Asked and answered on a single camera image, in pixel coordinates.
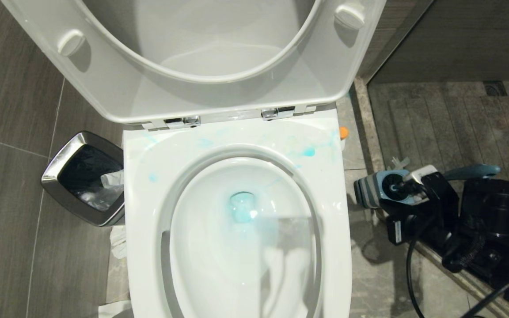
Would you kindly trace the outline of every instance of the blue cleaning liquid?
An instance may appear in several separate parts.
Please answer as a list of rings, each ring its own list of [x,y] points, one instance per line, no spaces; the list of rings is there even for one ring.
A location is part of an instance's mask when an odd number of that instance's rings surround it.
[[[248,223],[258,215],[255,199],[248,192],[235,193],[229,198],[229,210],[235,222]]]
[[[307,147],[304,149],[302,154],[306,157],[313,157],[315,155],[315,148],[314,147]]]

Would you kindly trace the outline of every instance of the toilet seat hinge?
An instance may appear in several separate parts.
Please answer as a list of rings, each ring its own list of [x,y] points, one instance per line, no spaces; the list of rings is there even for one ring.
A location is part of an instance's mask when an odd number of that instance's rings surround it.
[[[267,108],[261,110],[261,117],[265,121],[293,117],[296,108],[294,106]]]
[[[182,118],[165,119],[164,123],[169,129],[179,129],[187,127],[197,127],[201,125],[201,118],[199,116],[190,116]]]

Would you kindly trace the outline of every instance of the toilet lid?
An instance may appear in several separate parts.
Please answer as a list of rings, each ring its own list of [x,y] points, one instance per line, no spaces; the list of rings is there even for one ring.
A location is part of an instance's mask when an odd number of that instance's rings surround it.
[[[186,318],[306,317],[319,289],[314,219],[279,166],[252,157],[209,165],[174,209],[172,305]]]
[[[147,128],[334,102],[385,2],[2,1],[101,115]]]

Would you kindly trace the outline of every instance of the chrome trash can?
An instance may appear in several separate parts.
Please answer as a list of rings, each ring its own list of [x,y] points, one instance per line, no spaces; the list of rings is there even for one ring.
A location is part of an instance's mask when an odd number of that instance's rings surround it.
[[[42,175],[46,192],[68,211],[94,226],[124,223],[123,185],[105,185],[102,175],[123,173],[123,150],[81,131],[50,161]]]

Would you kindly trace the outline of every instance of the white toilet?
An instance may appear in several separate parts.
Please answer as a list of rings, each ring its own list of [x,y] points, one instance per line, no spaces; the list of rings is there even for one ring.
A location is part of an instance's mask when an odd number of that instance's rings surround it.
[[[136,318],[348,317],[334,102],[385,0],[3,2],[101,115],[133,126]]]

